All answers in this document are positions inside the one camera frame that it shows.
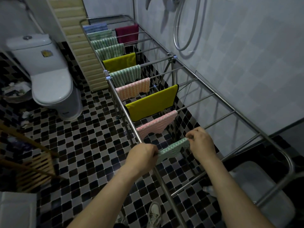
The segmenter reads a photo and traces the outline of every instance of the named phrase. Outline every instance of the white sneaker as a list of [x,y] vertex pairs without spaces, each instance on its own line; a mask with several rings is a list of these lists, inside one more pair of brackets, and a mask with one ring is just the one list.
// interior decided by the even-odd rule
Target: white sneaker
[[161,206],[157,202],[152,202],[148,211],[147,228],[158,228],[161,224]]
[[115,223],[122,223],[125,226],[128,226],[128,221],[125,219],[123,213],[120,211],[119,214],[117,215]]

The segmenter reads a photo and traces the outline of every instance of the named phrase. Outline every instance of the white toilet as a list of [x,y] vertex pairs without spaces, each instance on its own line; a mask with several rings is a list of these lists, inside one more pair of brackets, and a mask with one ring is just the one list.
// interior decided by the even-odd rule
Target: white toilet
[[56,109],[63,121],[82,112],[81,94],[74,86],[66,61],[48,34],[10,38],[6,45],[29,73],[36,103]]

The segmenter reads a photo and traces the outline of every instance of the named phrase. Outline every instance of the yellow cloth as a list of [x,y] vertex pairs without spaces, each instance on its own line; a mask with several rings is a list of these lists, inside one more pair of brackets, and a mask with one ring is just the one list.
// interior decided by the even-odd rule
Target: yellow cloth
[[177,91],[178,85],[174,85],[127,104],[126,108],[129,111],[132,121],[136,122],[172,107]]
[[120,57],[104,60],[103,64],[109,73],[136,66],[135,53],[129,53]]

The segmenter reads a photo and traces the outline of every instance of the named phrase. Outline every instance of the drying rack frame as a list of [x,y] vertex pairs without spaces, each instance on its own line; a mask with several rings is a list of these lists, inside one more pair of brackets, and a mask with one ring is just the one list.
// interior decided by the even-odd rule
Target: drying rack frame
[[[188,106],[185,106],[183,107],[182,109],[184,108],[187,108],[191,105],[194,105],[210,96],[216,96],[222,103],[224,103],[230,110],[231,112],[226,114],[225,116],[221,117],[220,119],[214,121],[213,123],[209,124],[208,126],[204,127],[204,129],[207,129],[213,125],[215,125],[216,123],[222,121],[223,119],[225,119],[226,117],[232,115],[232,114],[235,114],[237,115],[242,121],[244,121],[249,127],[251,127],[255,132],[256,132],[256,135],[253,136],[252,138],[250,138],[248,141],[246,141],[245,143],[243,143],[242,145],[240,145],[238,148],[236,148],[235,150],[233,150],[230,154],[228,154],[227,156],[225,156],[224,158],[222,158],[222,161],[226,161],[232,157],[235,157],[236,155],[238,155],[239,151],[243,148],[245,148],[247,145],[249,145],[252,141],[254,141],[256,138],[258,137],[261,137],[262,139],[264,139],[265,141],[269,142],[271,145],[273,145],[281,154],[283,154],[283,156],[285,157],[285,159],[287,160],[287,163],[288,163],[288,173],[286,176],[283,177],[283,179],[281,179],[273,188],[271,188],[265,195],[262,196],[262,198],[256,203],[256,205],[258,207],[262,207],[265,203],[267,203],[269,200],[272,199],[273,196],[275,196],[281,189],[283,189],[290,181],[292,181],[294,178],[295,178],[295,165],[294,165],[294,162],[292,161],[291,157],[278,145],[275,143],[274,140],[272,140],[265,132],[263,132],[259,127],[257,127],[253,122],[251,122],[245,115],[243,115],[239,110],[237,110],[234,106],[232,106],[217,90],[215,90],[213,87],[211,87],[208,83],[206,83],[204,80],[202,80],[199,76],[197,76],[194,72],[192,72],[186,65],[184,65],[183,62],[181,62],[179,59],[177,59],[177,57],[175,56],[175,54],[173,54],[172,52],[170,52],[169,50],[167,50],[160,42],[157,41],[157,39],[155,39],[151,34],[149,34],[137,21],[135,21],[132,17],[130,17],[129,15],[111,15],[111,16],[106,16],[106,17],[96,17],[96,18],[86,18],[86,19],[83,19],[79,22],[79,25],[81,26],[89,44],[91,45],[92,47],[92,44],[86,34],[86,32],[84,31],[83,29],[83,26],[82,26],[82,22],[84,21],[90,21],[90,20],[100,20],[102,22],[104,21],[110,21],[110,20],[115,20],[115,19],[119,19],[119,18],[123,18],[123,19],[126,19],[127,20],[123,20],[123,21],[120,21],[120,22],[111,22],[111,23],[108,23],[109,24],[116,24],[116,23],[122,23],[122,22],[133,22],[135,24],[138,24],[139,25],[139,28],[142,30],[142,32],[146,33],[150,38],[149,40],[152,40],[154,43],[156,43],[158,46],[155,47],[155,48],[152,48],[152,49],[148,49],[148,50],[144,50],[144,51],[141,51],[142,53],[143,52],[146,52],[146,51],[149,51],[149,50],[153,50],[153,49],[163,49],[163,51],[167,54],[167,57],[165,58],[162,58],[160,60],[157,60],[157,61],[154,61],[154,62],[148,62],[146,64],[143,64],[141,65],[141,67],[144,67],[144,66],[147,66],[147,65],[152,65],[152,64],[155,64],[155,63],[158,63],[158,62],[161,62],[161,61],[166,61],[166,60],[170,60],[165,68],[165,71],[163,74],[160,74],[158,76],[161,76],[161,79],[160,79],[160,83],[162,81],[162,78],[163,76],[166,74],[166,73],[170,73],[172,74],[172,84],[174,85],[175,84],[175,71],[177,69],[174,69],[173,67],[173,62],[174,63],[178,63],[181,67],[178,68],[178,69],[184,69],[187,73],[189,73],[190,75],[193,76],[193,79],[188,81],[188,83],[184,83],[184,85],[187,85],[189,84],[190,82],[193,82],[193,81],[198,81],[200,82],[201,84],[203,84],[203,86],[209,91],[211,92],[210,95],[202,98],[202,99],[199,99],[193,103],[191,103],[190,105]],[[138,40],[138,41],[135,41],[135,42],[132,42],[131,44],[137,44],[139,42],[143,42],[143,40]],[[100,60],[100,58],[98,57],[98,55],[96,54],[96,57],[98,58],[102,68],[104,69],[104,74],[106,76],[106,79],[107,79],[107,82],[109,84],[109,88],[110,88],[110,92],[112,94],[112,99],[113,99],[113,104],[114,104],[114,108],[115,108],[115,111],[116,111],[116,103],[118,103],[118,109],[120,111],[120,115],[121,115],[121,118],[123,120],[123,123],[125,125],[125,128],[126,128],[126,131],[127,131],[127,136],[129,136],[129,139],[131,141],[131,143],[133,144],[133,141],[132,141],[132,137],[131,137],[131,134],[129,133],[129,130],[127,128],[127,124],[125,122],[125,119],[124,119],[124,115],[126,117],[126,120],[128,121],[129,123],[129,126],[131,128],[131,130],[133,131],[133,133],[135,134],[135,137],[137,138],[137,140],[139,141],[139,143],[142,143],[143,140],[142,138],[139,136],[139,133],[137,132],[136,130],[136,127],[135,125],[133,124],[129,114],[127,113],[125,107],[124,107],[124,104],[123,102],[120,100],[119,98],[119,95],[118,93],[116,92],[116,89],[114,87],[114,84],[112,82],[112,80],[109,77],[109,73],[108,71],[105,69],[102,61]],[[169,68],[169,65],[172,65],[172,69],[171,71],[169,72],[166,72]],[[170,204],[170,206],[172,207],[172,210],[173,212],[175,213],[176,217],[177,217],[177,220],[178,222],[180,223],[180,225],[184,228],[187,227],[186,225],[186,222],[184,220],[184,218],[182,217],[181,213],[178,211],[177,209],[177,206],[175,205],[174,201],[173,201],[173,197],[176,196],[177,194],[179,194],[180,192],[182,192],[183,190],[185,190],[186,188],[188,188],[190,185],[192,185],[193,183],[195,183],[196,181],[198,181],[200,178],[202,178],[203,176],[206,175],[206,172],[203,171],[202,173],[196,175],[193,179],[191,179],[188,183],[186,183],[185,185],[183,185],[181,188],[179,188],[176,192],[174,192],[173,194],[170,194],[168,188],[166,187],[165,185],[165,182],[163,181],[161,175],[159,174],[158,170],[156,167],[153,168],[153,172],[157,178],[157,180],[159,181],[160,183],[160,186],[165,194],[165,196],[167,197],[168,199],[168,202]]]

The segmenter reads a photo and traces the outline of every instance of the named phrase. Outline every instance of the forearm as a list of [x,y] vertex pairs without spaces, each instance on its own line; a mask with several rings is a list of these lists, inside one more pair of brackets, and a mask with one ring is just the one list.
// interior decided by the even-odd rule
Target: forearm
[[214,190],[227,227],[274,227],[238,186],[223,163],[214,156],[201,160]]
[[112,228],[136,179],[136,174],[122,166],[68,228]]

